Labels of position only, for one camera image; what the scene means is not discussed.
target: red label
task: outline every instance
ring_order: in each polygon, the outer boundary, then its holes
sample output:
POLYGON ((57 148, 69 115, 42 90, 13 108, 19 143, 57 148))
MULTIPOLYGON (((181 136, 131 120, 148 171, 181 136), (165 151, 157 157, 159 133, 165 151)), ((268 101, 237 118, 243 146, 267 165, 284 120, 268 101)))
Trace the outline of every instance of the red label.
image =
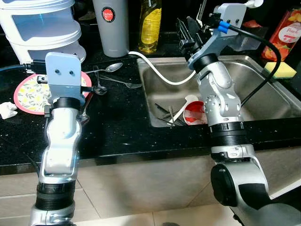
POLYGON ((107 7, 103 9, 103 18, 107 22, 112 22, 115 19, 114 10, 107 7))

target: white cable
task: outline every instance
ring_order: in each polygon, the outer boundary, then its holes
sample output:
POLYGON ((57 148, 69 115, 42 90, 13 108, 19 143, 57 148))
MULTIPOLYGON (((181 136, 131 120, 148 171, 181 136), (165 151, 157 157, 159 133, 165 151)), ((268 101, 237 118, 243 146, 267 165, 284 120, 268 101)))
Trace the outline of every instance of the white cable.
POLYGON ((195 74, 196 74, 196 71, 193 71, 193 73, 191 73, 191 75, 189 75, 186 79, 182 80, 182 81, 177 81, 177 82, 174 82, 174 81, 170 81, 168 80, 167 78, 165 78, 156 68, 155 66, 148 60, 148 58, 146 58, 145 55, 141 54, 141 53, 138 53, 138 52, 135 52, 135 51, 130 51, 129 54, 133 54, 133 55, 137 55, 139 56, 140 58, 142 58, 151 68, 152 70, 154 70, 154 72, 166 83, 170 84, 170 85, 173 85, 173 86, 178 86, 178 85, 182 85, 184 83, 186 83, 187 81, 189 81, 195 74))

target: sink basin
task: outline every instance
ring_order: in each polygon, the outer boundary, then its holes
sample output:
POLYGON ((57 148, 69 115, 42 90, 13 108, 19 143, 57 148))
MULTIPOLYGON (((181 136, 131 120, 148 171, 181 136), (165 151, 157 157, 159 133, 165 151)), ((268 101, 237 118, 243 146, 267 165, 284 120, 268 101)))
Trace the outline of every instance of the sink basin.
MULTIPOLYGON (((169 80, 181 81, 191 74, 183 57, 150 58, 155 67, 169 80)), ((235 83, 235 91, 244 99, 264 77, 263 70, 248 56, 220 56, 235 83)), ((165 115, 155 103, 168 110, 172 106, 178 111, 185 104, 185 96, 202 97, 194 78, 185 84, 172 86, 162 81, 143 60, 138 59, 139 73, 147 101, 150 122, 153 127, 166 127, 165 122, 157 119, 165 115)), ((245 121, 292 118, 301 116, 301 102, 279 82, 272 81, 262 87, 241 109, 245 121)))

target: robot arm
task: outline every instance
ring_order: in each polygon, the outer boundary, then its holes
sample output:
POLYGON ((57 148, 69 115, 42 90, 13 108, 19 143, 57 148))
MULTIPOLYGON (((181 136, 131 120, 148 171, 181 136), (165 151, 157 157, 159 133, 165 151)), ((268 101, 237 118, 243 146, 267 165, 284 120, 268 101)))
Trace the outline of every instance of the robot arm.
POLYGON ((29 226, 68 226, 72 225, 75 207, 77 143, 81 134, 78 114, 85 101, 80 92, 80 61, 75 55, 48 53, 46 70, 53 101, 52 120, 47 127, 49 145, 43 153, 29 226))
MULTIPOLYGON (((241 26, 246 6, 225 3, 211 14, 241 26)), ((296 226, 301 224, 301 213, 295 208, 274 203, 268 195, 268 183, 255 157, 253 145, 248 142, 241 102, 234 91, 234 83, 217 56, 237 35, 234 31, 222 33, 223 28, 201 28, 188 17, 188 29, 178 20, 180 50, 190 69, 196 70, 199 91, 211 135, 211 157, 216 165, 211 171, 215 198, 229 206, 234 218, 244 226, 296 226)))

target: gray thermos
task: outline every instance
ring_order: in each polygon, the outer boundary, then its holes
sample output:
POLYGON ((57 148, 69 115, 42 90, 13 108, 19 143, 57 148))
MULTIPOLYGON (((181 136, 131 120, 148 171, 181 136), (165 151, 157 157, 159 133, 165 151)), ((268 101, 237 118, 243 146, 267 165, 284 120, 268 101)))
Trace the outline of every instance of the gray thermos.
POLYGON ((122 57, 129 52, 127 0, 93 0, 103 52, 122 57))

